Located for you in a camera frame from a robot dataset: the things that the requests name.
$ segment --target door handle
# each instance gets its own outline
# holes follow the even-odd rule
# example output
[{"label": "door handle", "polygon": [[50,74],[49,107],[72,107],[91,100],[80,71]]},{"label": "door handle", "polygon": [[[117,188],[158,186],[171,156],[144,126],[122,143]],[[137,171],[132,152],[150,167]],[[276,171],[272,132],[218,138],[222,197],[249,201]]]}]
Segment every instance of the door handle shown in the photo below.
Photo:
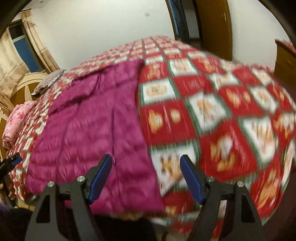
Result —
[{"label": "door handle", "polygon": [[227,22],[226,13],[222,13],[222,17],[224,17],[225,22]]},{"label": "door handle", "polygon": [[292,62],[288,59],[286,59],[287,63],[290,65],[290,66],[293,66]]}]

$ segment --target gray pillow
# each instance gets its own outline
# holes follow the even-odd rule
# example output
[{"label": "gray pillow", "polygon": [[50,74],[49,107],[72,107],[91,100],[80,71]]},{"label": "gray pillow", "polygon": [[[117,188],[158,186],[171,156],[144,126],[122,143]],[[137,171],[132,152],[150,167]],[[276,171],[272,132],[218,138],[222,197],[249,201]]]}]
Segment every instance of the gray pillow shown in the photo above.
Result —
[{"label": "gray pillow", "polygon": [[65,69],[59,69],[55,70],[52,73],[50,73],[48,76],[46,76],[45,79],[43,79],[35,88],[33,93],[31,95],[42,95],[44,92],[46,92],[57,80],[62,76],[62,74],[65,72]]}]

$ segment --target blue window pane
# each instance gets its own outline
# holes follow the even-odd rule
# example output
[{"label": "blue window pane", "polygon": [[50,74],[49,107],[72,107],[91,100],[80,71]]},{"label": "blue window pane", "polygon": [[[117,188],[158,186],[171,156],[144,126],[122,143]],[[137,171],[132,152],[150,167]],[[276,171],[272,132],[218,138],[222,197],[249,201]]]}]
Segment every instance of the blue window pane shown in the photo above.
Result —
[{"label": "blue window pane", "polygon": [[38,72],[39,66],[38,66],[37,62],[35,61],[35,58],[30,50],[27,40],[25,38],[23,38],[23,39],[20,39],[20,40],[14,42],[14,44],[15,44],[15,47],[16,47],[20,57],[26,63],[29,70],[31,72]]}]

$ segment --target red checkered bedspread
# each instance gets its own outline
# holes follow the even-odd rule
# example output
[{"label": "red checkered bedspread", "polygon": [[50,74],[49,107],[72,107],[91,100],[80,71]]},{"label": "red checkered bedspread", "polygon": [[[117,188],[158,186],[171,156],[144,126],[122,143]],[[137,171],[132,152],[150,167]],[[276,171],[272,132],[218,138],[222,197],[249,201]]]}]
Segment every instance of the red checkered bedspread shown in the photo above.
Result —
[{"label": "red checkered bedspread", "polygon": [[[266,222],[281,201],[295,159],[294,101],[266,71],[167,37],[108,50],[66,72],[38,100],[10,150],[24,159],[11,173],[18,196],[30,195],[24,186],[30,155],[54,99],[74,78],[136,58],[146,64],[136,97],[139,119],[166,204],[166,218],[154,221],[187,232],[199,213],[179,169],[180,156],[187,154],[208,176],[244,181]],[[222,221],[217,224],[219,233]]]}]

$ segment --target purple down comforter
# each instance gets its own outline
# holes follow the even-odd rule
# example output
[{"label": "purple down comforter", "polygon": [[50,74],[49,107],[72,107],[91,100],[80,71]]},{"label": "purple down comforter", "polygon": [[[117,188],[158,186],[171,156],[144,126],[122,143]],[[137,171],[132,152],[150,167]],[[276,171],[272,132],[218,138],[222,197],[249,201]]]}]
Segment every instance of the purple down comforter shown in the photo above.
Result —
[{"label": "purple down comforter", "polygon": [[107,153],[112,170],[92,212],[163,211],[135,104],[143,64],[126,61],[76,79],[54,101],[28,168],[32,193],[85,175]]}]

